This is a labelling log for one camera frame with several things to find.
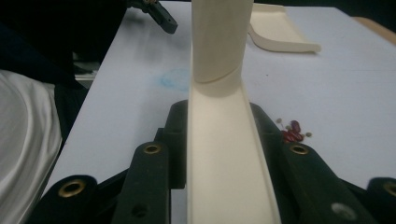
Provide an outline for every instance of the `white table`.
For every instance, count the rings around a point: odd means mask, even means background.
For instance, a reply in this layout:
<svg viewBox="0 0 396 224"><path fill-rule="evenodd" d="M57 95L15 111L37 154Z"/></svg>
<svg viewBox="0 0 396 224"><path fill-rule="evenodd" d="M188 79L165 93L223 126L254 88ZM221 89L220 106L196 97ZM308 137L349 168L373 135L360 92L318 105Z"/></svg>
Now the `white table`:
<svg viewBox="0 0 396 224"><path fill-rule="evenodd" d="M191 4L163 5L179 24L174 35L137 9L125 14L47 189L69 175L100 183L128 168L134 149L164 126L171 104L188 99ZM375 176L395 178L395 46L335 8L287 13L322 51L270 52L249 37L243 77L251 102L273 120L299 120L313 134L304 143L339 177L363 188ZM176 192L181 211L184 193ZM185 222L185 215L173 218Z"/></svg>

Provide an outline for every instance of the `white cloth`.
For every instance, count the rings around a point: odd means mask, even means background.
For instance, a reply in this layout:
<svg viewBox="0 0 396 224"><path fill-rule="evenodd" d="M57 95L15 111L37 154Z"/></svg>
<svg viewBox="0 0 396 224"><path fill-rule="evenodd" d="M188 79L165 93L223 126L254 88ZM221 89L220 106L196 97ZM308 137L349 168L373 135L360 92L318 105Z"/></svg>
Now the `white cloth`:
<svg viewBox="0 0 396 224"><path fill-rule="evenodd" d="M53 85L0 70L0 223L22 223L61 144Z"/></svg>

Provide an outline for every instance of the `blue stain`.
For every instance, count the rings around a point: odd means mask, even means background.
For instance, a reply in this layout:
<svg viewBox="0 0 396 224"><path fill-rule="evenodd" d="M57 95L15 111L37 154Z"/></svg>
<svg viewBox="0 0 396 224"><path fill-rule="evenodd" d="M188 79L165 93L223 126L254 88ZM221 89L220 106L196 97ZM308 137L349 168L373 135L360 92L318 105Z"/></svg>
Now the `blue stain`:
<svg viewBox="0 0 396 224"><path fill-rule="evenodd" d="M176 91L189 91L190 77L189 69L173 69L161 76L161 85Z"/></svg>

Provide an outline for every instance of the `black mounting hole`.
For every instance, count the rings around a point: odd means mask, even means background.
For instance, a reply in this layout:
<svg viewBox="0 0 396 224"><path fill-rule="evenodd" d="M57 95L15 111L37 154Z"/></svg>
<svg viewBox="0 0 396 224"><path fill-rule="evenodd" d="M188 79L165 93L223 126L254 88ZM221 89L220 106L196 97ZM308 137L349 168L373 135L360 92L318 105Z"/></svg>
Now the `black mounting hole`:
<svg viewBox="0 0 396 224"><path fill-rule="evenodd" d="M151 146L147 146L143 151L147 154L155 154L160 152L161 148L159 146L151 145Z"/></svg>
<svg viewBox="0 0 396 224"><path fill-rule="evenodd" d="M343 203L332 203L332 211L341 219L355 221L358 219L355 211Z"/></svg>
<svg viewBox="0 0 396 224"><path fill-rule="evenodd" d="M134 217L145 217L149 212L149 207L144 203L139 203L132 209L132 216Z"/></svg>
<svg viewBox="0 0 396 224"><path fill-rule="evenodd" d="M384 189L392 196L396 197L396 183L388 182L384 184Z"/></svg>
<svg viewBox="0 0 396 224"><path fill-rule="evenodd" d="M58 191L58 195L63 198L69 198L78 195L85 189L85 181L82 179L71 180L62 185Z"/></svg>
<svg viewBox="0 0 396 224"><path fill-rule="evenodd" d="M306 147L300 147L300 146L291 146L290 150L300 155L305 155L309 152L309 150Z"/></svg>

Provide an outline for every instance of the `cream plastic part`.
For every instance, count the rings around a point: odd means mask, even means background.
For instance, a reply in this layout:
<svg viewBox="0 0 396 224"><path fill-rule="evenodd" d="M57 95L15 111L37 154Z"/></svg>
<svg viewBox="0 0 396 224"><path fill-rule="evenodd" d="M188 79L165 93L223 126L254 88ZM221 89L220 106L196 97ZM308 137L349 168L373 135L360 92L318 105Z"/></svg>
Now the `cream plastic part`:
<svg viewBox="0 0 396 224"><path fill-rule="evenodd" d="M294 26L282 6L253 4L248 32L262 49L285 52L320 51Z"/></svg>
<svg viewBox="0 0 396 224"><path fill-rule="evenodd" d="M190 224L280 223L241 81L251 6L251 0L192 1L187 168Z"/></svg>

